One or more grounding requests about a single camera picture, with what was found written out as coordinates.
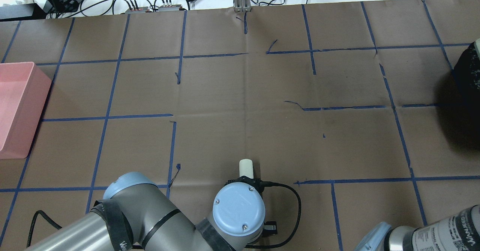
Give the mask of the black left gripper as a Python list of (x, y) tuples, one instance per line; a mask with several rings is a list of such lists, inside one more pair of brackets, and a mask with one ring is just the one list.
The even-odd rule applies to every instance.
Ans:
[(264, 229), (266, 207), (252, 185), (233, 182), (223, 187), (223, 232), (233, 237), (247, 237)]

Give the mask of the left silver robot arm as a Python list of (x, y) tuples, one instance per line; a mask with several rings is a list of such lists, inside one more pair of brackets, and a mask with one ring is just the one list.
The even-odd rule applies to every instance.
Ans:
[(83, 218), (28, 251), (241, 251), (260, 237), (266, 208), (260, 179), (230, 180), (211, 213), (191, 222), (141, 173), (120, 176)]

